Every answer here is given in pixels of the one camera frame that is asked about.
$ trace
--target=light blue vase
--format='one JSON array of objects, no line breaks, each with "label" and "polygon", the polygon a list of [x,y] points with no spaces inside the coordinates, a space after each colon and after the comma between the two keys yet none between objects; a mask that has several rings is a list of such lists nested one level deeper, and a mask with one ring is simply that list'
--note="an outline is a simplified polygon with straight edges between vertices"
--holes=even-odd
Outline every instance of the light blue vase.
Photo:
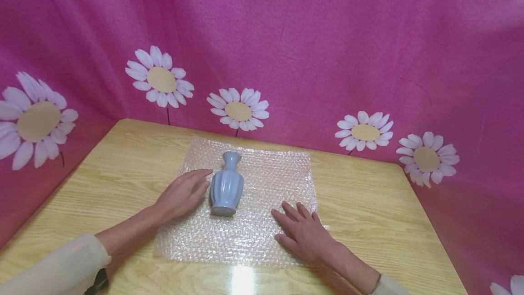
[{"label": "light blue vase", "polygon": [[213,206],[211,213],[221,216],[233,216],[244,191],[244,177],[237,172],[237,164],[242,159],[239,153],[226,152],[224,169],[211,179],[210,196]]}]

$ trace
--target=sleeve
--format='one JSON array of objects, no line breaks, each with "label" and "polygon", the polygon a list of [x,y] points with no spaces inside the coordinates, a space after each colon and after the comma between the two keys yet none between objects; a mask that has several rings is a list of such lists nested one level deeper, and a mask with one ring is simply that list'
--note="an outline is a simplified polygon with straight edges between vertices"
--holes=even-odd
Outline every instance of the sleeve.
[{"label": "sleeve", "polygon": [[380,275],[377,287],[370,295],[410,295],[410,292],[387,275]]},{"label": "sleeve", "polygon": [[110,261],[97,237],[85,234],[0,285],[0,295],[82,295]]}]

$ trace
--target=wooden table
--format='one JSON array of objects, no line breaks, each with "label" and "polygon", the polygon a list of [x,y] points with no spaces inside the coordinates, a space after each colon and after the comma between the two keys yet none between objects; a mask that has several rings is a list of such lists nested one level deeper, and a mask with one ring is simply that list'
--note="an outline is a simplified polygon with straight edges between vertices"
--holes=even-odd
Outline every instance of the wooden table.
[{"label": "wooden table", "polygon": [[[177,174],[194,134],[235,146],[303,150],[122,120],[1,253],[0,282],[76,236],[106,229],[155,202]],[[335,239],[413,295],[466,294],[399,166],[309,152],[318,213]],[[333,281],[330,276],[308,268],[180,264],[153,258],[153,236],[146,235],[113,258],[109,294],[333,294],[325,283]]]}]

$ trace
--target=bubble wrap sheet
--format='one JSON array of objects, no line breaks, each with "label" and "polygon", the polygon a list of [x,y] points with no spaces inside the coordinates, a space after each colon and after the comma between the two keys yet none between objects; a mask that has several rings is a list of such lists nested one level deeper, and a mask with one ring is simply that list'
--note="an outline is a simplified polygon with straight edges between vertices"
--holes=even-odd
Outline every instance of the bubble wrap sheet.
[{"label": "bubble wrap sheet", "polygon": [[159,230],[155,254],[187,262],[299,265],[273,238],[282,229],[270,211],[282,210],[280,204],[284,199],[317,209],[309,153],[248,149],[194,137],[179,175],[196,168],[220,171],[224,163],[222,154],[226,151],[242,155],[238,172],[244,176],[244,193],[237,213],[232,218],[211,215],[207,193],[193,215]]}]

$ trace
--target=pink backdrop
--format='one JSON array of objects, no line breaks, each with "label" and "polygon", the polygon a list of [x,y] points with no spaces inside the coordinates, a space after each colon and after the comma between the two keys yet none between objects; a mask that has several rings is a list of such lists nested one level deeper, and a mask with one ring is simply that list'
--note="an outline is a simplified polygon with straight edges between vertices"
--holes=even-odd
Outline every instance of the pink backdrop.
[{"label": "pink backdrop", "polygon": [[[239,137],[399,163],[408,134],[443,136],[456,174],[413,187],[466,288],[524,275],[524,0],[0,1],[0,91],[25,91],[24,71],[79,115],[41,167],[0,160],[0,244],[117,120],[168,122],[125,72],[158,46],[194,86],[168,104],[172,125],[235,135],[207,98],[252,88],[270,116]],[[389,143],[339,146],[337,123],[359,111],[390,115]]]}]

